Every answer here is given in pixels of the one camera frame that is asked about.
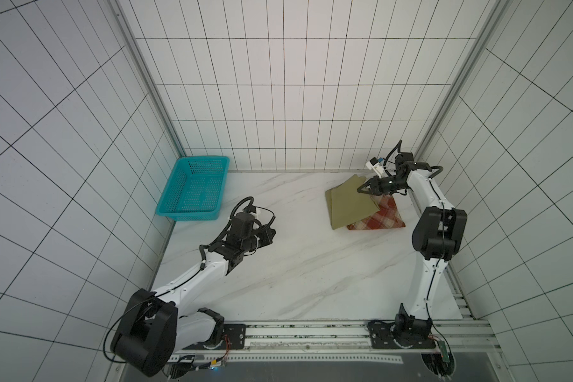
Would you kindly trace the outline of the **red plaid skirt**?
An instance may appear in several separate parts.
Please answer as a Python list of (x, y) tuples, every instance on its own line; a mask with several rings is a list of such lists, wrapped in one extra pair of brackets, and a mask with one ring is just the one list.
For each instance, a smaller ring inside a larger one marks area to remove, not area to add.
[(372, 216), (366, 217), (361, 221), (347, 225), (350, 231), (365, 230), (384, 230), (384, 229), (401, 229), (406, 224), (401, 218), (393, 196), (375, 197), (379, 210)]

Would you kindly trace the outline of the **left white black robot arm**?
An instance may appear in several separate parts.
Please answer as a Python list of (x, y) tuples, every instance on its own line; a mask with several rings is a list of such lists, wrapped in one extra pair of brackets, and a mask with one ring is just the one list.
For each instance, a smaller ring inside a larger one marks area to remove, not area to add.
[(276, 231), (272, 223), (260, 222), (258, 211), (253, 206), (233, 213), (215, 240), (200, 245), (202, 259), (197, 266), (155, 291), (136, 291), (112, 325), (113, 336), (104, 340), (104, 356), (152, 377), (178, 350), (227, 345), (222, 315), (209, 308), (188, 314), (186, 307), (246, 256), (272, 244)]

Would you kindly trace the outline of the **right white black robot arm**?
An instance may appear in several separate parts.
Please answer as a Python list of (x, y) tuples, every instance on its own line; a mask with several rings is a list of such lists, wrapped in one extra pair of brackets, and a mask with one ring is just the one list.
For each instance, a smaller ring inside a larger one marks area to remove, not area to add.
[(467, 214), (450, 203), (436, 182), (441, 166), (418, 162), (411, 153), (399, 152), (395, 172), (385, 168), (388, 159), (372, 158), (366, 167), (376, 175), (357, 189), (360, 194), (409, 194), (420, 219), (412, 232), (412, 247), (419, 253), (406, 301), (400, 304), (388, 336), (401, 349), (423, 345), (432, 328), (433, 302), (449, 262), (459, 252)]

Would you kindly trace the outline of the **olive green skirt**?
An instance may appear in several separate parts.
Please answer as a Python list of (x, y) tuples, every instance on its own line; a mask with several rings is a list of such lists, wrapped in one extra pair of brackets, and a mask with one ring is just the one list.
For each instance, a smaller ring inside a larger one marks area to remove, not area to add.
[(369, 194), (357, 191), (367, 179), (353, 175), (347, 181), (325, 192), (331, 229), (337, 230), (364, 220), (380, 210)]

